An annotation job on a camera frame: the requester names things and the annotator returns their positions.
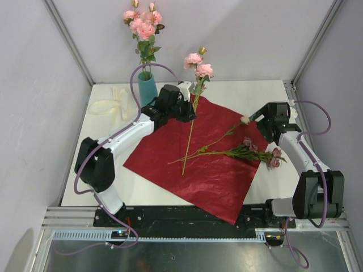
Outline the pink rose stem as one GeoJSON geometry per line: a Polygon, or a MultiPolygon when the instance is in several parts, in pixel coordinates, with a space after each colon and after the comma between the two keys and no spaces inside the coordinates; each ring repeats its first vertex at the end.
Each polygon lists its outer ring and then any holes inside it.
{"type": "Polygon", "coordinates": [[[150,55],[149,38],[154,34],[155,28],[152,19],[142,20],[140,18],[139,5],[139,1],[131,1],[131,8],[123,12],[122,20],[130,28],[132,38],[137,42],[135,53],[140,57],[140,64],[146,64],[150,63],[148,59],[150,55]]]}
{"type": "Polygon", "coordinates": [[[155,38],[165,28],[162,24],[163,17],[157,10],[155,2],[149,3],[148,10],[135,17],[133,23],[140,64],[155,62],[155,53],[160,49],[160,46],[155,44],[155,38]]]}
{"type": "Polygon", "coordinates": [[[207,53],[205,47],[200,47],[197,53],[191,53],[184,59],[184,68],[192,69],[196,78],[196,84],[193,89],[194,100],[192,109],[197,112],[199,98],[206,89],[205,82],[209,82],[213,78],[213,68],[211,64],[204,62],[204,55],[207,53]]]}

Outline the dark red wrapping paper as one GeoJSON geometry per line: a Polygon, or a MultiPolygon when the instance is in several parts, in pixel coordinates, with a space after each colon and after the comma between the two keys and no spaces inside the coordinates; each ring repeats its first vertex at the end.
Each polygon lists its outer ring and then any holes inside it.
{"type": "MultiPolygon", "coordinates": [[[[124,167],[183,200],[234,223],[256,175],[259,161],[225,155],[199,156],[168,164],[191,155],[224,135],[241,115],[201,97],[194,124],[169,120],[167,125],[144,137],[124,167]]],[[[264,152],[268,143],[255,123],[238,126],[232,135],[208,148],[227,151],[250,138],[264,152]]]]}

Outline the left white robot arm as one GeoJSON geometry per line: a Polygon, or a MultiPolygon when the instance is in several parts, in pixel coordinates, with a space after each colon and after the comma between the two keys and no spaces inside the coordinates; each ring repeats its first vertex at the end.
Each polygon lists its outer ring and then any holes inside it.
{"type": "Polygon", "coordinates": [[[75,173],[106,210],[105,219],[112,226],[125,221],[124,201],[113,182],[116,177],[115,161],[129,146],[165,126],[170,119],[190,122],[196,118],[191,94],[195,85],[180,82],[165,84],[159,95],[138,111],[138,115],[107,136],[94,140],[85,138],[78,152],[75,173]]]}

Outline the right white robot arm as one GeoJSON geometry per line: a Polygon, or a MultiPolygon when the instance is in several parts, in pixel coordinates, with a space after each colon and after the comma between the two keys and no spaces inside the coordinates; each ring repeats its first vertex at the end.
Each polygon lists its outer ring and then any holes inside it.
{"type": "Polygon", "coordinates": [[[275,143],[287,154],[299,175],[294,194],[290,198],[266,201],[270,208],[262,212],[262,222],[275,227],[282,217],[319,219],[319,228],[326,219],[338,218],[343,211],[344,175],[324,164],[307,144],[300,127],[290,122],[293,109],[300,102],[268,102],[249,116],[268,143],[275,143]]]}

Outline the cream ribbon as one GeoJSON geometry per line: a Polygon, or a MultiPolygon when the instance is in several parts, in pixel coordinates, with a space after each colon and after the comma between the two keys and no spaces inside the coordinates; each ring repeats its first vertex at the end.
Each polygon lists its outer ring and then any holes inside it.
{"type": "Polygon", "coordinates": [[[129,121],[131,110],[129,103],[130,98],[127,90],[113,86],[112,98],[92,103],[88,108],[88,112],[93,116],[110,117],[111,125],[114,127],[123,121],[129,121]]]}

